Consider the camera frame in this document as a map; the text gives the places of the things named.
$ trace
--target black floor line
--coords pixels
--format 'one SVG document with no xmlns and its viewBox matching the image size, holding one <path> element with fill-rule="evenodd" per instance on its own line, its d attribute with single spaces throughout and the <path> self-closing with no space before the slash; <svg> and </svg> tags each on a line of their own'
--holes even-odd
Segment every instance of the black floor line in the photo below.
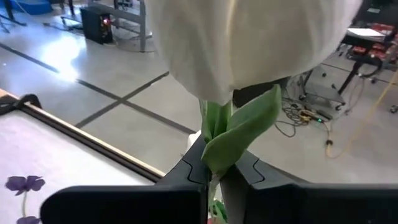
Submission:
<svg viewBox="0 0 398 224">
<path fill-rule="evenodd" d="M 27 60 L 29 60 L 29 61 L 37 64 L 37 65 L 40 65 L 41 67 L 44 67 L 47 70 L 53 71 L 55 73 L 60 73 L 60 71 L 58 69 L 56 69 L 55 67 L 53 67 L 53 66 L 51 66 L 49 64 L 46 64 L 45 62 L 42 62 L 40 60 L 37 60 L 36 58 L 33 58 L 33 57 L 29 56 L 29 55 L 26 55 L 26 54 L 24 54 L 24 53 L 22 53 L 22 52 L 20 52 L 20 51 L 18 51 L 16 49 L 13 49 L 12 47 L 9 47 L 9 46 L 4 45 L 2 43 L 0 43 L 0 47 L 3 48 L 4 50 L 7 50 L 7 51 L 9 51 L 11 53 L 14 53 L 14 54 L 18 55 L 18 56 L 20 56 L 20 57 L 22 57 L 24 59 L 27 59 Z M 136 94 L 144 91 L 146 88 L 150 87 L 153 83 L 155 83 L 155 82 L 159 81 L 160 79 L 166 77 L 168 74 L 169 74 L 169 72 L 165 72 L 165 73 L 161 74 L 160 76 L 158 76 L 158 77 L 154 78 L 153 80 L 145 83 L 144 85 L 140 86 L 138 89 L 132 91 L 131 93 L 127 94 L 124 97 L 117 96 L 117 95 L 115 95 L 113 93 L 110 93 L 110 92 L 108 92 L 108 91 L 106 91 L 106 90 L 104 90 L 104 89 L 102 89 L 102 88 L 100 88 L 98 86 L 92 85 L 92 84 L 90 84 L 90 83 L 88 83 L 86 81 L 76 80 L 77 83 L 79 83 L 79 84 L 81 84 L 81 85 L 83 85 L 83 86 L 85 86 L 85 87 L 87 87 L 87 88 L 89 88 L 91 90 L 94 90 L 97 93 L 101 93 L 102 95 L 107 96 L 107 97 L 109 97 L 111 99 L 114 99 L 116 101 L 111 103 L 108 106 L 105 106 L 101 110 L 93 113 L 92 115 L 90 115 L 89 117 L 83 119 L 82 121 L 78 122 L 75 126 L 77 128 L 82 128 L 85 125 L 89 124 L 90 122 L 94 121 L 95 119 L 99 118 L 100 116 L 104 115 L 106 112 L 110 111 L 111 109 L 123 104 L 123 105 L 126 105 L 126 106 L 128 106 L 128 107 L 130 107 L 130 108 L 132 108 L 132 109 L 134 109 L 134 110 L 136 110 L 138 112 L 140 112 L 140 113 L 143 113 L 143 114 L 145 114 L 147 116 L 150 116 L 151 118 L 154 118 L 157 121 L 160 121 L 161 123 L 167 124 L 167 125 L 175 128 L 175 129 L 177 129 L 177 130 L 179 130 L 179 131 L 181 131 L 183 133 L 187 133 L 187 134 L 196 133 L 196 131 L 194 131 L 194 130 L 192 130 L 190 128 L 182 126 L 181 124 L 178 124 L 178 123 L 176 123 L 176 122 L 174 122 L 172 120 L 169 120 L 169 119 L 167 119 L 167 118 L 165 118 L 165 117 L 163 117 L 163 116 L 161 116 L 159 114 L 151 112 L 151 111 L 149 111 L 149 110 L 147 110 L 147 109 L 145 109 L 143 107 L 140 107 L 140 106 L 138 106 L 138 105 L 136 105 L 134 103 L 130 103 L 128 101 L 128 99 L 130 99 L 131 97 L 135 96 Z"/>
<path fill-rule="evenodd" d="M 321 64 L 329 66 L 329 67 L 332 67 L 332 68 L 337 68 L 337 69 L 345 71 L 345 72 L 351 72 L 350 70 L 347 70 L 347 69 L 344 69 L 344 68 L 340 68 L 340 67 L 337 67 L 337 66 L 334 66 L 334 65 L 329 65 L 329 64 L 326 64 L 326 63 L 321 63 Z"/>
</svg>

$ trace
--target blue container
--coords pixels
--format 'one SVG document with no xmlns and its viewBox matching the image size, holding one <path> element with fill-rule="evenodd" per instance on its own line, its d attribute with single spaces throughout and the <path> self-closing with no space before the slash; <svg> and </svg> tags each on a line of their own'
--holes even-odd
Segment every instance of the blue container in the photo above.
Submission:
<svg viewBox="0 0 398 224">
<path fill-rule="evenodd" d="M 52 11 L 50 2 L 46 0 L 11 0 L 12 8 L 20 12 L 24 11 L 15 1 L 18 1 L 19 5 L 30 15 L 41 15 Z"/>
</svg>

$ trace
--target computer tower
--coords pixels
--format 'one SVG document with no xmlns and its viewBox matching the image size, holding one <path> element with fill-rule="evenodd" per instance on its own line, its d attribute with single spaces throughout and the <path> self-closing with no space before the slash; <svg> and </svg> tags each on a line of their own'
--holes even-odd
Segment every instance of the computer tower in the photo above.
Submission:
<svg viewBox="0 0 398 224">
<path fill-rule="evenodd" d="M 87 39 L 99 44 L 113 41 L 110 14 L 89 6 L 80 9 L 83 33 Z"/>
</svg>

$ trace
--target concrete floor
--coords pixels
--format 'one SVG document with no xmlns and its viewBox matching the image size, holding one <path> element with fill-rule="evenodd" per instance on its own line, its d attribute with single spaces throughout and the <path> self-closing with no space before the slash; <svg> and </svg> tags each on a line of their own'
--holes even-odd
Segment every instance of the concrete floor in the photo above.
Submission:
<svg viewBox="0 0 398 224">
<path fill-rule="evenodd" d="M 164 172 L 175 165 L 186 150 L 188 135 L 200 128 L 200 113 L 196 98 L 167 75 L 156 53 L 99 45 L 16 16 L 29 25 L 11 27 L 10 34 L 0 32 L 0 88 L 18 96 L 35 93 L 46 111 Z M 310 83 L 340 86 L 353 62 L 333 56 L 325 64 L 328 75 L 314 75 Z M 392 74 L 385 71 L 380 78 L 389 80 Z M 327 133 L 316 124 L 297 128 L 293 138 L 272 127 L 249 150 L 312 182 L 398 183 L 398 114 L 389 112 L 391 105 L 398 104 L 396 86 L 349 150 L 346 147 L 386 85 L 366 80 L 353 112 L 335 122 L 332 153 L 346 150 L 337 159 L 325 157 Z M 290 85 L 290 94 L 297 89 L 295 83 Z M 283 113 L 280 120 L 287 121 Z M 292 131 L 290 126 L 279 126 Z"/>
</svg>

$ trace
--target yellow cable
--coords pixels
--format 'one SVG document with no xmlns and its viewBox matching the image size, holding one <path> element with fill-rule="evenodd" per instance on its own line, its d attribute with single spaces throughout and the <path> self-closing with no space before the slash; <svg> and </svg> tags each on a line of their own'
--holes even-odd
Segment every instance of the yellow cable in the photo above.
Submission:
<svg viewBox="0 0 398 224">
<path fill-rule="evenodd" d="M 388 83 L 388 86 L 385 87 L 383 92 L 381 93 L 379 99 L 375 102 L 375 104 L 372 106 L 372 108 L 368 111 L 367 115 L 363 119 L 362 123 L 356 128 L 354 134 L 350 137 L 349 142 L 347 146 L 343 149 L 343 151 L 338 154 L 337 156 L 331 156 L 330 155 L 330 150 L 331 150 L 331 144 L 328 144 L 326 147 L 326 156 L 329 157 L 330 159 L 336 159 L 337 157 L 340 157 L 344 153 L 348 152 L 351 149 L 352 143 L 359 137 L 359 135 L 362 133 L 362 130 L 365 128 L 365 125 L 367 125 L 368 121 L 370 118 L 374 115 L 376 112 L 377 107 L 381 103 L 382 99 L 386 96 L 387 92 L 390 90 L 391 86 L 395 83 L 396 78 L 398 77 L 398 70 L 395 72 L 394 76 L 391 78 L 390 82 Z M 331 132 L 329 127 L 324 123 L 326 130 L 328 131 L 328 139 L 331 138 Z"/>
</svg>

